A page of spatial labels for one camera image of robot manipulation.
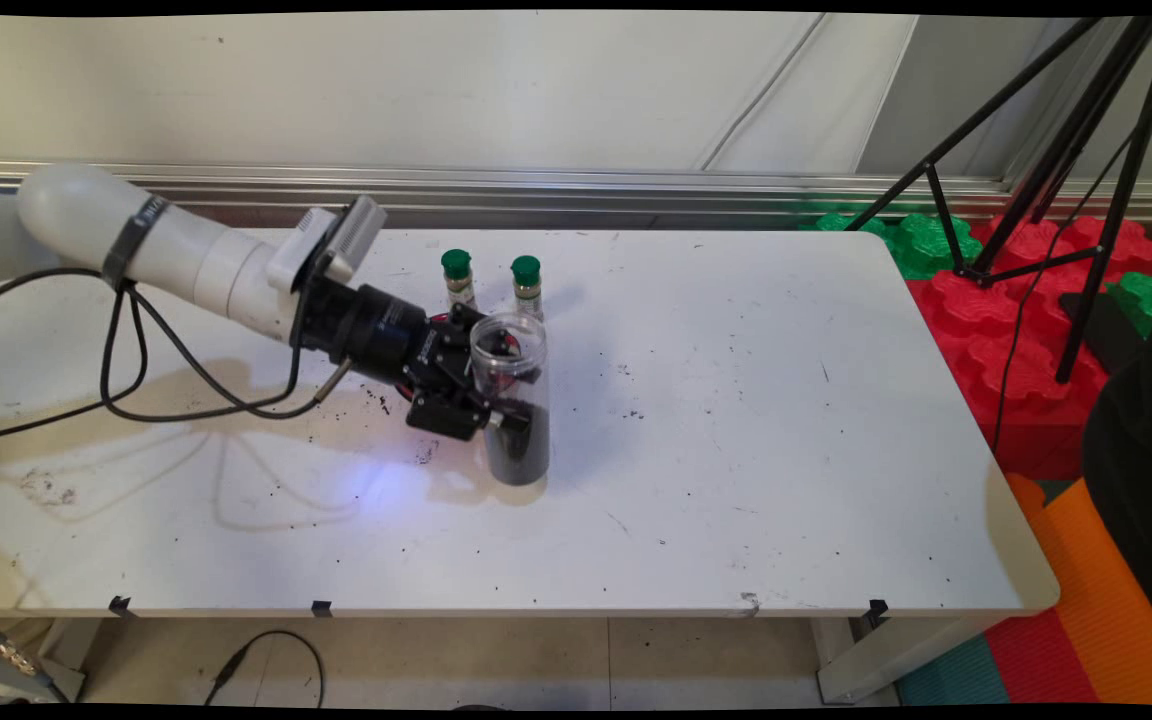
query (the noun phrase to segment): clear plastic jar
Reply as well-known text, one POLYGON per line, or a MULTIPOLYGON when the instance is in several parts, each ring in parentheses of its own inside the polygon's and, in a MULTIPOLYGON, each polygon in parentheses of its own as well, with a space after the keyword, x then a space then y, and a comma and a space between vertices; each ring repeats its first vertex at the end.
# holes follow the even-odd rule
POLYGON ((550 470, 550 370, 545 327, 501 313, 470 331, 473 384, 492 404, 484 429, 488 465, 501 483, 526 486, 550 470))

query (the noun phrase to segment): black cord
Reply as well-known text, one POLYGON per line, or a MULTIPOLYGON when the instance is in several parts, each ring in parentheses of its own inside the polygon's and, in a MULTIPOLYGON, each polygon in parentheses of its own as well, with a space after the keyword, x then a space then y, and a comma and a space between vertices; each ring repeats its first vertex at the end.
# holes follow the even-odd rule
MULTIPOLYGON (((0 297, 6 295, 6 293, 13 291, 15 290, 15 288, 18 288, 21 286, 35 281, 40 281, 40 279, 44 278, 51 278, 56 275, 81 275, 96 279, 100 279, 101 276, 101 274, 97 273, 96 270, 86 270, 86 268, 38 270, 38 272, 36 273, 28 273, 25 275, 20 275, 20 278, 15 278, 14 281, 0 286, 0 297)), ((122 291, 119 291, 118 296, 115 297, 114 313, 118 313, 119 311, 120 296, 122 296, 122 291)), ((145 346, 145 327, 143 327, 143 324, 141 323, 141 308, 134 304, 132 304, 132 324, 136 325, 136 338, 138 343, 141 343, 141 370, 138 370, 136 374, 136 381, 132 381, 131 386, 128 386, 127 388, 124 388, 122 392, 119 392, 119 394, 114 396, 115 401, 122 400, 122 397, 127 397, 128 395, 132 395, 132 393, 141 387, 141 384, 145 381, 145 373, 147 372, 147 366, 150 366, 150 356, 147 356, 147 348, 145 346)), ((41 425, 50 425, 51 423, 58 423, 59 420, 74 418, 74 416, 77 415, 91 414, 92 410, 100 409, 100 407, 105 407, 104 401, 90 402, 90 404, 83 407, 76 407, 76 409, 73 410, 67 410, 65 411, 65 414, 50 415, 46 416, 46 418, 41 418, 38 420, 29 420, 28 423, 12 425, 12 427, 8 429, 0 429, 0 437, 24 432, 24 430, 40 429, 41 425)))
MULTIPOLYGON (((314 262, 314 270, 312 270, 312 272, 310 273, 310 282, 312 282, 312 278, 316 278, 316 275, 319 274, 321 270, 325 268, 326 264, 328 264, 329 260, 332 260, 332 256, 326 253, 320 255, 319 258, 317 258, 317 260, 314 262)), ((8 291, 15 290, 15 288, 38 281, 38 279, 56 276, 56 275, 83 275, 83 276, 101 278, 101 274, 97 273, 96 270, 86 270, 86 268, 38 270, 38 272, 20 275, 20 278, 15 278, 13 279, 13 281, 1 286, 0 297, 6 295, 6 293, 8 291)), ((283 411, 282 414, 273 414, 273 411, 262 410, 262 407, 273 406, 275 402, 282 401, 286 397, 290 396, 294 389, 296 389, 297 384, 300 382, 301 334, 302 334, 301 328, 303 325, 303 319, 305 319, 306 296, 308 296, 306 290, 308 290, 306 287, 301 288, 300 300, 297 300, 297 306, 296 306, 296 319, 294 319, 294 323, 291 325, 291 338, 289 338, 289 341, 291 341, 291 369, 289 369, 288 372, 287 387, 283 388, 283 392, 280 392, 279 395, 275 395, 273 397, 265 397, 264 400, 247 402, 242 400, 242 397, 233 395, 233 393, 228 392, 227 388, 221 386, 221 384, 217 381, 217 379, 212 377, 211 373, 207 373, 207 370, 204 369, 204 366, 200 363, 198 363, 192 353, 189 353, 184 342, 180 340, 177 333, 175 333, 170 327, 170 325, 162 318, 162 314, 159 314, 159 311, 157 311, 154 305, 150 304, 150 301, 145 300, 145 296, 141 295, 141 291, 138 291, 136 288, 136 283, 134 282, 123 283, 123 286, 120 287, 118 291, 115 291, 114 310, 113 313, 109 314, 109 331, 106 332, 105 336, 105 350, 101 356, 100 401, 92 402, 92 404, 77 407, 77 409, 65 411, 65 414, 51 415, 47 416, 47 418, 41 418, 39 420, 30 420, 29 423, 13 425, 13 427, 9 429, 0 429, 0 437, 23 432, 23 430, 38 429, 41 427, 41 425, 56 423, 56 420, 63 420, 73 418, 73 416, 76 415, 88 414, 88 411, 96 410, 97 407, 105 407, 105 409, 108 409, 111 414, 115 414, 120 416, 120 418, 126 418, 128 420, 141 420, 141 423, 179 423, 180 420, 200 420, 206 418, 219 418, 219 416, 233 415, 233 414, 251 414, 259 416, 259 418, 272 419, 272 420, 285 420, 289 418, 296 418, 296 416, 298 415, 308 414, 308 411, 314 409, 314 407, 319 406, 324 401, 325 395, 324 396, 314 395, 313 397, 310 399, 310 401, 305 402, 305 404, 298 406, 296 407, 296 409, 293 410, 283 411), (141 371, 137 373, 136 381, 134 381, 131 386, 124 388, 122 392, 119 392, 118 395, 111 395, 109 366, 111 364, 113 364, 114 343, 118 338, 119 318, 120 316, 122 316, 124 296, 131 300, 132 324, 134 327, 136 327, 136 340, 138 346, 141 347, 141 371), (147 346, 145 341, 145 327, 143 327, 143 323, 141 319, 142 306, 145 308, 146 313, 150 314, 150 318, 154 320, 157 325, 159 325, 159 328, 162 331, 165 336, 167 336, 168 340, 172 341, 172 344, 174 344, 175 348, 177 348, 180 356, 184 357, 184 361, 187 361, 189 366, 191 366, 195 370, 195 372, 198 373, 198 376, 200 376, 200 378, 204 379, 204 381, 209 384, 209 386, 212 389, 214 389, 215 393, 218 393, 218 395, 225 397, 225 400, 228 400, 230 402, 229 406, 218 407, 218 409, 214 410, 198 411, 197 414, 180 414, 180 415, 132 414, 132 411, 123 410, 122 407, 115 406, 118 401, 123 400, 123 397, 131 395, 131 393, 135 392, 137 388, 139 388, 141 384, 145 381, 145 374, 147 372, 147 346)))
POLYGON ((1060 240, 1061 233, 1064 233, 1064 228, 1070 227, 1074 223, 1074 218, 1078 217, 1079 211, 1083 210, 1083 205, 1087 205, 1087 200, 1092 199, 1092 192, 1096 192, 1097 187, 1100 187, 1101 181, 1107 176, 1111 168, 1119 159, 1119 156, 1123 154, 1123 151, 1128 149, 1128 145, 1132 143, 1132 137, 1139 128, 1132 128, 1132 131, 1123 138, 1123 143, 1119 145, 1119 149, 1114 151, 1114 156, 1111 156, 1111 160, 1105 164, 1105 168, 1101 169, 1100 176, 1096 177, 1096 182, 1092 187, 1087 189, 1087 192, 1083 195, 1083 199, 1078 200, 1078 205, 1075 206, 1074 211, 1064 219, 1064 222, 1056 228, 1056 234, 1053 234, 1051 243, 1047 244, 1047 255, 1043 257, 1043 263, 1038 264, 1038 270, 1034 272, 1034 281, 1029 283, 1025 290, 1025 295, 1020 297, 1020 305, 1016 306, 1016 328, 1011 332, 1011 349, 1007 351, 1007 362, 1002 365, 1002 382, 1001 387, 998 388, 998 416, 993 420, 993 442, 991 444, 991 450, 993 454, 998 454, 998 438, 1002 434, 1002 410, 1005 409, 1005 402, 1007 400, 1007 372, 1011 370, 1011 357, 1016 355, 1016 343, 1020 341, 1020 323, 1025 313, 1025 302, 1029 301, 1029 296, 1033 295, 1034 288, 1038 287, 1039 279, 1043 278, 1043 271, 1047 268, 1047 263, 1052 259, 1052 252, 1056 250, 1056 241, 1060 240))
POLYGON ((255 638, 248 641, 243 647, 238 647, 238 652, 234 653, 229 661, 225 662, 225 666, 221 667, 220 673, 215 675, 215 682, 211 685, 211 692, 207 694, 207 699, 202 702, 202 705, 211 705, 211 702, 217 697, 219 689, 223 688, 225 683, 229 682, 229 679, 233 679, 234 672, 237 670, 238 666, 243 664, 243 659, 247 657, 247 649, 250 649, 253 642, 264 638, 265 635, 288 635, 288 637, 301 641, 302 644, 305 644, 305 647, 310 649, 310 652, 314 653, 314 664, 319 666, 319 702, 317 702, 317 705, 314 706, 323 707, 323 695, 326 689, 326 676, 323 674, 323 657, 319 655, 319 651, 317 651, 313 643, 302 638, 301 635, 291 632, 291 630, 265 630, 265 632, 256 635, 255 638))
POLYGON ((131 411, 123 410, 122 407, 114 406, 115 397, 109 396, 109 361, 114 355, 114 341, 118 334, 118 314, 114 314, 114 320, 109 323, 109 333, 105 338, 105 355, 101 358, 101 374, 100 374, 100 393, 101 401, 105 401, 105 406, 109 408, 111 414, 115 414, 119 418, 126 418, 128 420, 141 420, 141 423, 180 423, 181 420, 200 420, 205 418, 219 418, 221 415, 234 415, 234 414, 251 414, 256 415, 257 418, 266 418, 272 420, 285 420, 288 418, 296 418, 297 415, 308 414, 308 411, 314 409, 321 402, 318 397, 311 397, 304 406, 297 407, 297 409, 285 411, 283 414, 271 414, 270 411, 262 410, 263 406, 273 406, 275 402, 283 401, 286 397, 290 396, 294 389, 296 389, 297 382, 300 382, 301 376, 301 327, 303 319, 305 319, 305 296, 306 293, 302 291, 300 301, 296 306, 296 320, 291 324, 291 372, 288 373, 287 387, 283 387, 283 392, 278 393, 273 397, 265 397, 265 400, 257 400, 255 402, 247 402, 242 397, 234 396, 232 392, 228 392, 207 370, 198 363, 192 353, 189 353, 189 348, 184 346, 184 342, 180 340, 180 336, 175 334, 175 331, 170 327, 168 323, 159 314, 159 311, 154 305, 150 304, 150 301, 145 300, 145 296, 141 295, 141 291, 136 290, 136 287, 128 286, 128 296, 131 296, 132 306, 143 305, 145 306, 146 313, 150 318, 159 325, 159 329, 162 331, 165 336, 172 341, 172 344, 177 348, 180 356, 184 357, 184 361, 191 366, 198 377, 204 379, 211 389, 214 389, 218 395, 228 400, 232 406, 228 407, 217 407, 212 410, 200 410, 197 414, 181 414, 181 415, 142 415, 131 414, 131 411))

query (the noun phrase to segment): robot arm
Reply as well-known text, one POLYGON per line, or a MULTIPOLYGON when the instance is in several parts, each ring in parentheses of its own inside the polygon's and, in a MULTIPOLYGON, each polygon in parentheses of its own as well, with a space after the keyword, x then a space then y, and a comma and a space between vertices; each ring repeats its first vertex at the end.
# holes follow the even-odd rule
POLYGON ((470 439, 490 420, 526 423, 502 416, 473 386, 470 331, 483 314, 456 305, 430 319, 374 287, 344 285, 384 223, 384 210, 366 196, 340 217, 308 211, 280 247, 175 209, 90 165, 50 165, 31 174, 20 184, 18 212, 43 245, 105 270, 113 283, 127 278, 154 286, 394 384, 412 402, 412 427, 470 439), (112 255, 123 260, 114 263, 122 278, 109 276, 112 255))

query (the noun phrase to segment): jar lid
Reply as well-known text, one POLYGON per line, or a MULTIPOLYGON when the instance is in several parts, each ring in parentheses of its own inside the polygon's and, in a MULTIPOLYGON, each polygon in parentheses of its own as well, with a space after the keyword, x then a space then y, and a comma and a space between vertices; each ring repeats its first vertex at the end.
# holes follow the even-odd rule
POLYGON ((531 255, 521 255, 509 265, 513 270, 513 282, 522 287, 532 287, 540 283, 540 260, 536 260, 531 255))
POLYGON ((444 252, 444 274, 452 281, 470 274, 470 253, 461 249, 444 252))

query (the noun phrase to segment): small glass vial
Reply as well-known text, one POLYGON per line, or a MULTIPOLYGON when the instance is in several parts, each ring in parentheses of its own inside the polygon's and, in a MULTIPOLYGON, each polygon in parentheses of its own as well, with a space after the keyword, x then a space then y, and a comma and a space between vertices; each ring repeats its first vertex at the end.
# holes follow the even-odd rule
POLYGON ((509 265, 513 270, 513 300, 521 313, 544 323, 545 313, 540 310, 540 260, 531 255, 521 255, 509 265))
POLYGON ((456 249, 444 252, 444 281, 447 282, 447 306, 461 305, 479 309, 473 300, 473 273, 470 253, 456 249))

